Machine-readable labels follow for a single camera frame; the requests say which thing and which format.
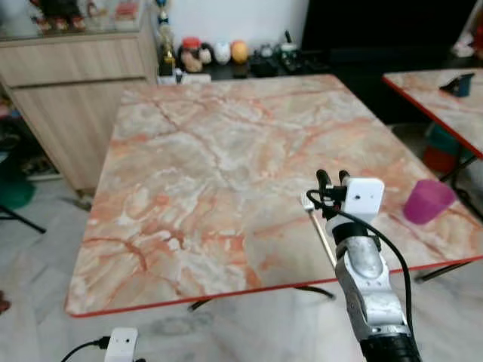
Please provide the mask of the purple plastic cup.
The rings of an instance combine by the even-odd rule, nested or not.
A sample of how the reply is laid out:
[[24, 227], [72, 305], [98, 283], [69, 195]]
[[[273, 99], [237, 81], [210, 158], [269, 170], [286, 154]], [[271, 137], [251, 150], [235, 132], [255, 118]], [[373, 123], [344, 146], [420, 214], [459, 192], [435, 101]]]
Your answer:
[[425, 225], [444, 213], [456, 200], [455, 192], [441, 180], [418, 180], [403, 206], [403, 215], [411, 223]]

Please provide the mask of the red and teal stool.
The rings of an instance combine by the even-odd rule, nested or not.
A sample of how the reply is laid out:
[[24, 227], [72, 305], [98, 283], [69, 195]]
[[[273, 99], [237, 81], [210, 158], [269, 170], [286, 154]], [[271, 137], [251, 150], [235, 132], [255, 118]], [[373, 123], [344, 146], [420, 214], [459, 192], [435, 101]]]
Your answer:
[[463, 147], [457, 138], [441, 125], [432, 124], [426, 134], [423, 163], [434, 172], [449, 173], [460, 163], [462, 157]]

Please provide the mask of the large marble pattern folding table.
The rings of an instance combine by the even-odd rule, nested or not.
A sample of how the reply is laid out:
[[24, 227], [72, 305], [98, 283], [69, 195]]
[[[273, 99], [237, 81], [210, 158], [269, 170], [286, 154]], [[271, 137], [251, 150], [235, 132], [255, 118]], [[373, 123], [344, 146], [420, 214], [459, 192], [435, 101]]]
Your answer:
[[386, 184], [373, 227], [411, 272], [478, 261], [462, 204], [404, 217], [432, 172], [333, 75], [123, 94], [63, 309], [86, 318], [334, 282], [301, 198], [316, 172]]

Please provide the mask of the small marble pattern folding table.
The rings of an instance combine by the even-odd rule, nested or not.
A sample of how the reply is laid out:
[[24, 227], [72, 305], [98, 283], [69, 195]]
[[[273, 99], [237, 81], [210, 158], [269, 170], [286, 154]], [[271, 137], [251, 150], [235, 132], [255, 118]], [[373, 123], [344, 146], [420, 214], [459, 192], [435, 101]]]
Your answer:
[[[472, 75], [469, 96], [457, 97], [441, 89], [461, 75]], [[382, 79], [473, 155], [483, 158], [483, 68], [389, 72]]]

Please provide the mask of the dark phone stand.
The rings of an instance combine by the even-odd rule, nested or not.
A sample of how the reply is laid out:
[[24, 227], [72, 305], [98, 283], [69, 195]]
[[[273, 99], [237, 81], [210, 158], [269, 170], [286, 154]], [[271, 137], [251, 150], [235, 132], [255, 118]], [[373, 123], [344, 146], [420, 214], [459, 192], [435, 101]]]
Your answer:
[[466, 73], [465, 75], [457, 75], [449, 80], [448, 83], [438, 87], [441, 92], [451, 94], [453, 97], [463, 99], [472, 93], [472, 80], [475, 73]]

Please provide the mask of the orange egg figurine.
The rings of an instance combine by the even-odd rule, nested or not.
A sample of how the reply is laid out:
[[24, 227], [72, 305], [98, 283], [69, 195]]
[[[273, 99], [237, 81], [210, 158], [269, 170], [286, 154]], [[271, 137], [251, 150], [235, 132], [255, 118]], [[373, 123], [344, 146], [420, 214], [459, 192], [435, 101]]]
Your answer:
[[245, 41], [236, 39], [230, 44], [230, 57], [233, 63], [246, 63], [249, 58], [249, 47]]

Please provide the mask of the black television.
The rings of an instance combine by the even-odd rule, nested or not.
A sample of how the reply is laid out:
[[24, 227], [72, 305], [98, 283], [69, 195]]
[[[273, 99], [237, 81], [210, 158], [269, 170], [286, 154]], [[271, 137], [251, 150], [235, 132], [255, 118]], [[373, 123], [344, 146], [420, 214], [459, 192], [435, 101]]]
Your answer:
[[309, 0], [304, 51], [449, 48], [477, 0]]

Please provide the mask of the white egg figurine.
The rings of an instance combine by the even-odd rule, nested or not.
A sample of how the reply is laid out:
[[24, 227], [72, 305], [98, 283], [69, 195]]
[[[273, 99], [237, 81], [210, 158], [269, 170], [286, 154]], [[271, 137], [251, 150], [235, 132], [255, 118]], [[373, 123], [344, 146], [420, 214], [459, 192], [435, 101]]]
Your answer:
[[211, 45], [211, 48], [213, 48], [213, 58], [217, 65], [227, 65], [231, 61], [231, 42], [217, 42]]

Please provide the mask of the red capped figurine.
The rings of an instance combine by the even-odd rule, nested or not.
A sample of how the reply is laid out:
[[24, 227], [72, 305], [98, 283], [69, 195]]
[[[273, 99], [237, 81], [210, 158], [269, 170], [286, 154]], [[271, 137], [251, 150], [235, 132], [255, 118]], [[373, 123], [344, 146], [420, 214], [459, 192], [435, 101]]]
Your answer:
[[183, 38], [180, 42], [180, 68], [184, 70], [184, 72], [202, 72], [204, 63], [200, 59], [201, 45], [202, 42], [200, 41], [200, 38], [193, 37], [193, 35]]

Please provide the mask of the gold trophy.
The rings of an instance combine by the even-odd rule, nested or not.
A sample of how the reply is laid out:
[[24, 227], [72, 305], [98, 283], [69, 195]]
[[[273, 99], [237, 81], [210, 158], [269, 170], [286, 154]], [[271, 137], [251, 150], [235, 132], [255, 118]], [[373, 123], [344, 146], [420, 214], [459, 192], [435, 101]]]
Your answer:
[[158, 8], [156, 14], [156, 23], [158, 24], [159, 39], [159, 71], [160, 77], [174, 76], [174, 70], [177, 68], [177, 59], [174, 51], [174, 35], [171, 28], [167, 8], [170, 0], [154, 0], [155, 6]]

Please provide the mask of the light wooden cabinet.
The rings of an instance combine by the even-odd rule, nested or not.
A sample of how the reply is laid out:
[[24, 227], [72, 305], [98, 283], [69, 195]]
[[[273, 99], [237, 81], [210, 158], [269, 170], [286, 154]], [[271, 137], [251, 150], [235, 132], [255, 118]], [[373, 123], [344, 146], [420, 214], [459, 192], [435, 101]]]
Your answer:
[[66, 182], [93, 195], [130, 87], [158, 74], [154, 13], [84, 33], [0, 37], [0, 85]]

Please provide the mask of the black stand leg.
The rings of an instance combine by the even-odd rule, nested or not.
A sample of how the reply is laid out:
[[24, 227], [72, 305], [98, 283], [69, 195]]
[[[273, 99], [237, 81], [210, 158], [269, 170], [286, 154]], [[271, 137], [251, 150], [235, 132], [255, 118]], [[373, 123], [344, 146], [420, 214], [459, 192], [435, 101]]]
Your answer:
[[39, 234], [45, 234], [46, 228], [39, 226], [34, 221], [20, 215], [17, 211], [12, 210], [9, 207], [0, 204], [0, 220], [13, 220], [28, 226], [29, 228], [37, 231]]

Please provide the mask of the green round container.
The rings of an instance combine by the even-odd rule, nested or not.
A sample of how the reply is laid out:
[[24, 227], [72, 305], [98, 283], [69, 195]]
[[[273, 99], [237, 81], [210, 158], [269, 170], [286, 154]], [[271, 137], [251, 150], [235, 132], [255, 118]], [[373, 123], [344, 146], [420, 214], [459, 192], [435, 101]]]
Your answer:
[[15, 149], [0, 162], [0, 206], [21, 208], [33, 200], [37, 189], [22, 170], [25, 158], [24, 149]]

